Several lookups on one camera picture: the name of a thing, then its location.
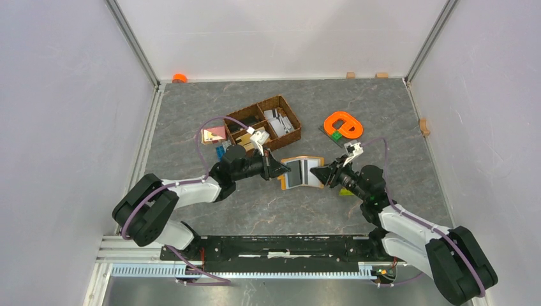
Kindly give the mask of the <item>gold VIP cards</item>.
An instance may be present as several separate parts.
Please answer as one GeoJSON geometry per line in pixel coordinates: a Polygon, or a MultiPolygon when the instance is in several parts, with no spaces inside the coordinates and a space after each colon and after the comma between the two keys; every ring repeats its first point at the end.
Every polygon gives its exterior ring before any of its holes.
{"type": "MultiPolygon", "coordinates": [[[[265,139],[263,140],[262,144],[265,144],[266,142],[269,141],[270,134],[268,134],[268,132],[266,132],[264,127],[260,127],[258,129],[255,129],[255,131],[256,132],[261,132],[261,133],[264,134],[265,139]]],[[[250,141],[250,137],[251,137],[251,134],[244,133],[243,135],[241,135],[240,137],[235,139],[235,143],[237,145],[243,146],[247,151],[252,150],[252,149],[254,149],[254,146],[250,141]]]]}

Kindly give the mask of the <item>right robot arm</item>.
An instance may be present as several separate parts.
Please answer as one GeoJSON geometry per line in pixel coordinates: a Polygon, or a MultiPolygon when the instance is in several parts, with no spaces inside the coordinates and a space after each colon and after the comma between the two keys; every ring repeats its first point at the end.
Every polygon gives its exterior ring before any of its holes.
{"type": "Polygon", "coordinates": [[[325,186],[343,187],[362,200],[365,219],[377,229],[368,243],[377,260],[404,260],[433,281],[452,305],[483,297],[499,278],[473,233],[464,226],[449,228],[429,222],[390,197],[386,173],[375,165],[354,171],[346,157],[310,172],[325,186]]]}

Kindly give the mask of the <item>brown woven basket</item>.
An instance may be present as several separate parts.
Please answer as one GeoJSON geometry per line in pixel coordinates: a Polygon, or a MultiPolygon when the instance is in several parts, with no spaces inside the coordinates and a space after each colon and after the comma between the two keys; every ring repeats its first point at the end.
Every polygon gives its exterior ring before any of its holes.
{"type": "MultiPolygon", "coordinates": [[[[280,148],[283,148],[301,139],[302,125],[300,123],[299,118],[297,117],[295,112],[292,110],[291,106],[286,101],[286,99],[282,95],[277,95],[277,96],[273,96],[271,98],[265,99],[261,102],[257,102],[253,105],[247,106],[245,108],[242,108],[240,110],[237,110],[235,112],[232,112],[226,116],[226,119],[224,120],[224,125],[225,125],[227,136],[232,144],[237,145],[235,143],[235,139],[247,132],[246,132],[246,129],[244,128],[241,131],[231,133],[227,124],[229,124],[230,122],[236,122],[239,124],[240,123],[239,119],[245,118],[250,115],[255,115],[260,119],[259,123],[251,127],[253,127],[254,129],[265,128],[266,132],[270,134],[269,141],[266,142],[264,146],[269,148],[271,151],[278,150],[280,148]],[[277,137],[276,133],[274,132],[272,127],[269,125],[268,121],[265,119],[265,116],[263,114],[264,110],[270,110],[273,108],[282,109],[284,114],[290,119],[290,121],[292,122],[295,128],[293,132],[288,133],[282,137],[277,137]]],[[[248,155],[252,155],[253,151],[254,149],[247,151],[248,155]]]]}

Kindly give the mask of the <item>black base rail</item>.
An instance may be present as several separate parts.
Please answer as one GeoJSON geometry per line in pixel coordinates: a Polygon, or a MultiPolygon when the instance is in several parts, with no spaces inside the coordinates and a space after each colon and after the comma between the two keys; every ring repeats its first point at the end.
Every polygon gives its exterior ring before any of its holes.
{"type": "Polygon", "coordinates": [[[209,235],[180,254],[213,273],[355,272],[359,263],[401,261],[368,235],[209,235]]]}

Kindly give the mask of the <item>orange tape roll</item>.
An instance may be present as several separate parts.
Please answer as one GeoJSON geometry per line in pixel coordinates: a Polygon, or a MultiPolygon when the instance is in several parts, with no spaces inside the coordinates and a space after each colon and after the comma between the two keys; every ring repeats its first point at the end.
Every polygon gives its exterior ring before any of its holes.
{"type": "Polygon", "coordinates": [[[172,77],[172,83],[178,84],[178,83],[186,83],[188,81],[188,78],[186,75],[183,75],[182,73],[176,73],[172,77]]]}

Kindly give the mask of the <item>blue toy brick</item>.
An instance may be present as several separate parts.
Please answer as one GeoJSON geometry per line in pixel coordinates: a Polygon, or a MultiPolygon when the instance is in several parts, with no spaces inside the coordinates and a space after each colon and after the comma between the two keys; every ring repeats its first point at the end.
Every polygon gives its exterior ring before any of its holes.
{"type": "Polygon", "coordinates": [[[225,155],[225,152],[229,146],[231,146],[231,142],[226,140],[226,141],[221,142],[218,146],[215,147],[218,160],[221,160],[221,158],[225,155]]]}

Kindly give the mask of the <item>yellow leather card holder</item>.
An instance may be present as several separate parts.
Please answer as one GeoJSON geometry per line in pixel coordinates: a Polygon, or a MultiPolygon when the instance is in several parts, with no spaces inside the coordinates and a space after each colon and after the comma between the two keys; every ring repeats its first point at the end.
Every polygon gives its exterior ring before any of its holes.
{"type": "Polygon", "coordinates": [[[310,172],[310,169],[323,166],[323,157],[297,156],[282,159],[281,163],[290,168],[290,171],[278,177],[281,189],[288,190],[296,187],[323,188],[324,185],[310,172]]]}

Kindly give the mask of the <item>silver cards pile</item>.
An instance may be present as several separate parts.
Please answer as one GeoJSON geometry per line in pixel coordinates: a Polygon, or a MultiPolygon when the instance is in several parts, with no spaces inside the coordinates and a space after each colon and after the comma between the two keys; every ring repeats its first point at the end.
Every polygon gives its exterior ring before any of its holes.
{"type": "Polygon", "coordinates": [[[282,109],[273,108],[264,110],[263,114],[269,125],[272,127],[277,137],[282,137],[295,130],[290,119],[284,114],[282,109]]]}

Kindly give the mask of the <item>black cards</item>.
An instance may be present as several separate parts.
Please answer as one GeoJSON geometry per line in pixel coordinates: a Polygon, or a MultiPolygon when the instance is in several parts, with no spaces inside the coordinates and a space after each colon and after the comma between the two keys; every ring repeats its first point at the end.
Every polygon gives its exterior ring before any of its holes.
{"type": "MultiPolygon", "coordinates": [[[[245,126],[253,126],[259,123],[260,119],[255,115],[250,115],[245,118],[239,119],[239,122],[243,123],[245,126]]],[[[236,122],[230,122],[229,124],[227,124],[227,126],[231,133],[241,131],[244,129],[241,125],[239,125],[236,122]]]]}

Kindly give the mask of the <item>pink card box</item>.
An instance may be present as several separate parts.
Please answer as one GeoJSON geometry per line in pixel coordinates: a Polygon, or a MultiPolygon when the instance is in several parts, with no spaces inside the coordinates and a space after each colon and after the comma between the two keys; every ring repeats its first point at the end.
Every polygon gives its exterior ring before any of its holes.
{"type": "Polygon", "coordinates": [[[227,133],[224,126],[207,127],[201,130],[201,142],[203,144],[220,143],[227,140],[227,133]]]}

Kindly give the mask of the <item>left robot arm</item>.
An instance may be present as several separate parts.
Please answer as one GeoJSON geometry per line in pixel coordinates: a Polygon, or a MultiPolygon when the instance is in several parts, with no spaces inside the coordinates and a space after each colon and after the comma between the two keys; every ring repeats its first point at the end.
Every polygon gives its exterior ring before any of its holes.
{"type": "Polygon", "coordinates": [[[144,175],[115,206],[112,218],[121,227],[122,237],[139,247],[158,242],[175,248],[184,259],[194,259],[200,253],[200,242],[185,222],[171,221],[175,210],[222,201],[236,190],[239,180],[255,176],[270,180],[290,170],[268,148],[248,156],[243,146],[232,145],[207,177],[174,181],[161,180],[153,173],[144,175]]]}

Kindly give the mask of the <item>pink and green brick stack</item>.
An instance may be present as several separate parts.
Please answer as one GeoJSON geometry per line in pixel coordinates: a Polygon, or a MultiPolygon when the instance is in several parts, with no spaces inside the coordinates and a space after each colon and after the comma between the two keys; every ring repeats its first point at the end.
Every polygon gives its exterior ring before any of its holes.
{"type": "Polygon", "coordinates": [[[339,192],[340,196],[353,196],[353,193],[347,189],[342,188],[339,192]]]}

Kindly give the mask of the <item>wooden clip on wall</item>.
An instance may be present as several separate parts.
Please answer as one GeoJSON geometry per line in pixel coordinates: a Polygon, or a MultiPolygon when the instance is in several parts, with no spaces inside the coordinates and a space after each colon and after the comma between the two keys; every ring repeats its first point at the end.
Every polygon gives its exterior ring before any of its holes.
{"type": "Polygon", "coordinates": [[[426,118],[419,119],[419,128],[423,137],[427,137],[431,134],[426,118]]]}

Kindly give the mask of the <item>green toy brick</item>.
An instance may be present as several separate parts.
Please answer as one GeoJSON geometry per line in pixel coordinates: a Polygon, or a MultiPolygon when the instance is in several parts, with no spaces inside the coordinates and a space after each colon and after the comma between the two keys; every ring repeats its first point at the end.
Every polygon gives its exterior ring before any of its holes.
{"type": "Polygon", "coordinates": [[[343,135],[339,131],[335,131],[330,135],[330,137],[333,141],[338,142],[343,137],[343,135]]]}

